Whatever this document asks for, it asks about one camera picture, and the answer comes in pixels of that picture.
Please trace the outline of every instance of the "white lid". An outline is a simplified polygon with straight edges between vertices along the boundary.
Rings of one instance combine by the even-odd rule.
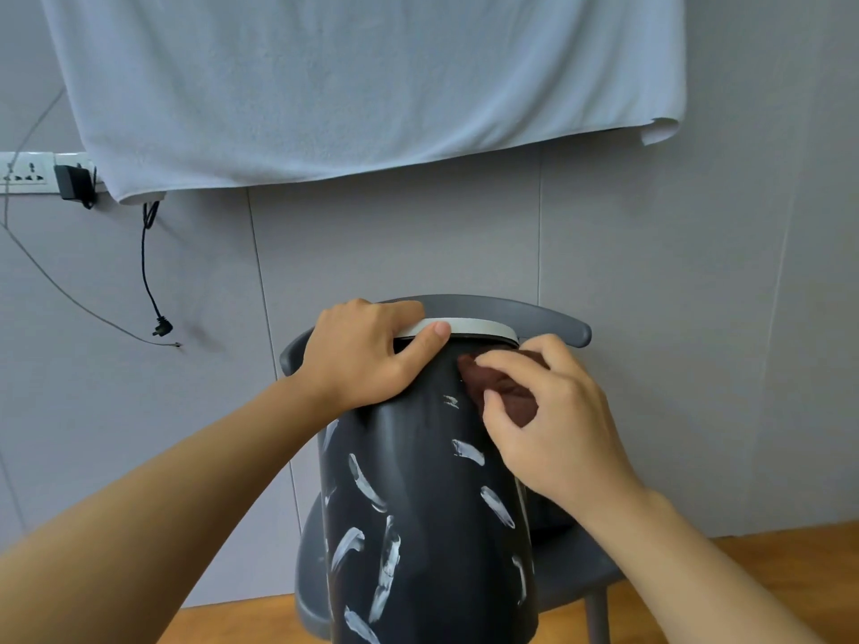
[[[430,323],[435,323],[435,321],[449,323],[451,334],[485,334],[488,336],[500,336],[514,343],[519,343],[519,337],[516,336],[515,330],[510,326],[496,323],[495,321],[484,321],[481,318],[424,318],[423,321],[414,324],[411,328],[403,330],[397,335],[397,338],[415,336],[423,328]]]

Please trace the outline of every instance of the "person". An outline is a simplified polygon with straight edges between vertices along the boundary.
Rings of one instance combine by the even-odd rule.
[[[407,301],[350,301],[319,316],[295,375],[41,526],[0,557],[0,640],[154,644],[230,532],[276,474],[344,411],[400,393],[445,345]],[[531,389],[524,428],[487,392],[484,420],[515,476],[568,511],[624,571],[672,644],[808,644],[818,637],[645,487],[606,396],[553,335],[480,366]]]

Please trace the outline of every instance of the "chair leg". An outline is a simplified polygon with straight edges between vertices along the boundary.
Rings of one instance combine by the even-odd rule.
[[[585,596],[585,614],[590,644],[612,644],[608,635],[608,593],[605,587]]]

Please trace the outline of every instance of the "black cylinder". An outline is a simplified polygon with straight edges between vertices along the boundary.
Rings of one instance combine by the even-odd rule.
[[[522,495],[456,365],[493,344],[516,347],[453,335],[403,393],[328,426],[319,459],[334,644],[533,638]]]

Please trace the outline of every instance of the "white power strip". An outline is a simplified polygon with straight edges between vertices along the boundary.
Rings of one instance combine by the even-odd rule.
[[[95,164],[85,152],[54,153],[51,151],[22,151],[18,154],[12,171],[9,163],[15,157],[14,151],[0,152],[0,194],[6,192],[6,182],[9,181],[10,194],[59,194],[57,177],[54,176],[54,165],[73,165],[95,172]],[[106,191],[104,182],[96,172],[95,190]]]

